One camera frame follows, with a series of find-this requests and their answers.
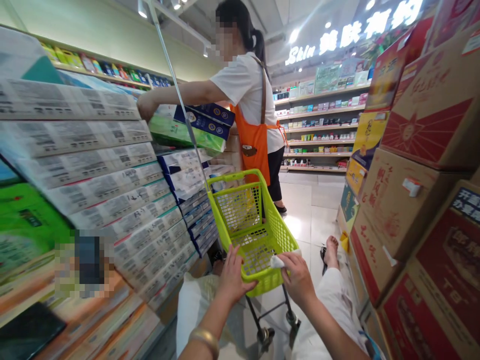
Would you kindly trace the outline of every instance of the yellow-green shopping basket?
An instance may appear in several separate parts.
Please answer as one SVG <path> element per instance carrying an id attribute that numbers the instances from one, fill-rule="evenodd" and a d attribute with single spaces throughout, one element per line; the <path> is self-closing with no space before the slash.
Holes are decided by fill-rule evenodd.
<path id="1" fill-rule="evenodd" d="M 275 254 L 292 252 L 299 248 L 282 216 L 270 197 L 267 183 L 257 169 L 246 170 L 208 179 L 208 185 L 216 182 L 240 182 L 256 180 L 239 186 L 208 192 L 213 216 L 223 248 L 240 245 L 238 254 L 244 264 L 243 281 L 257 280 L 258 285 L 247 295 L 255 297 L 275 289 L 283 283 L 280 269 L 270 267 Z M 262 222 L 262 207 L 266 222 Z"/>

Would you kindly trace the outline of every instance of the wall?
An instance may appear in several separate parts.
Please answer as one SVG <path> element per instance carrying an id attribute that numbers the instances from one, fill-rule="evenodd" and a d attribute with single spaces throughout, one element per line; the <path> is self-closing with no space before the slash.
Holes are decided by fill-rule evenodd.
<path id="1" fill-rule="evenodd" d="M 155 27 L 113 0 L 0 0 L 0 24 L 170 74 Z M 206 80 L 220 70 L 165 32 L 163 38 L 179 79 Z"/>

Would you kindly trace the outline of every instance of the store sign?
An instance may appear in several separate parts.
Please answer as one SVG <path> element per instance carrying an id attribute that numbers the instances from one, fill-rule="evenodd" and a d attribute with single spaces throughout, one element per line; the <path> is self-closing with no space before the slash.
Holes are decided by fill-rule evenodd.
<path id="1" fill-rule="evenodd" d="M 390 23 L 390 29 L 395 29 L 401 24 L 411 25 L 417 19 L 423 0 L 403 0 L 398 4 L 393 13 Z M 366 20 L 366 26 L 362 31 L 362 23 L 355 21 L 353 24 L 348 24 L 343 27 L 340 37 L 340 48 L 349 46 L 351 43 L 357 43 L 360 40 L 361 34 L 365 34 L 366 39 L 370 39 L 374 34 L 382 34 L 386 27 L 392 9 L 385 11 L 377 11 L 370 18 Z M 326 32 L 320 38 L 318 55 L 323 55 L 327 51 L 334 51 L 337 48 L 339 41 L 339 32 L 332 30 Z M 316 53 L 315 46 L 307 45 L 305 50 L 302 46 L 294 46 L 290 49 L 288 60 L 285 65 L 294 64 L 296 62 L 312 58 Z"/>

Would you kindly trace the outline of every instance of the white t-shirt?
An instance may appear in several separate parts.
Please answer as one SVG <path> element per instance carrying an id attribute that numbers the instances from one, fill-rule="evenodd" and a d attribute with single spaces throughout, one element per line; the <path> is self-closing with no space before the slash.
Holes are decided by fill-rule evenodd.
<path id="1" fill-rule="evenodd" d="M 255 54 L 247 52 L 236 57 L 236 61 L 228 63 L 211 81 L 228 96 L 230 102 L 240 105 L 246 122 L 260 125 L 262 118 L 262 67 L 255 61 Z M 266 78 L 265 124 L 275 126 L 277 117 L 272 96 L 272 86 Z M 268 153 L 276 152 L 284 146 L 284 138 L 279 129 L 268 129 L 266 132 Z"/>

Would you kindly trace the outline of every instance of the cart handle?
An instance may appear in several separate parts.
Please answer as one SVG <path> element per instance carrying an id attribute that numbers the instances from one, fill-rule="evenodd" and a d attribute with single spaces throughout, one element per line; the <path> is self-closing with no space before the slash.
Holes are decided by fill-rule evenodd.
<path id="1" fill-rule="evenodd" d="M 250 170 L 234 172 L 234 173 L 226 174 L 226 175 L 222 175 L 222 176 L 211 177 L 207 180 L 207 182 L 208 182 L 209 185 L 212 184 L 212 183 L 215 183 L 215 182 L 219 182 L 219 181 L 231 182 L 231 181 L 243 179 L 247 175 L 257 175 L 258 179 L 260 181 L 263 179 L 261 177 L 262 173 L 260 172 L 260 170 L 250 169 Z"/>

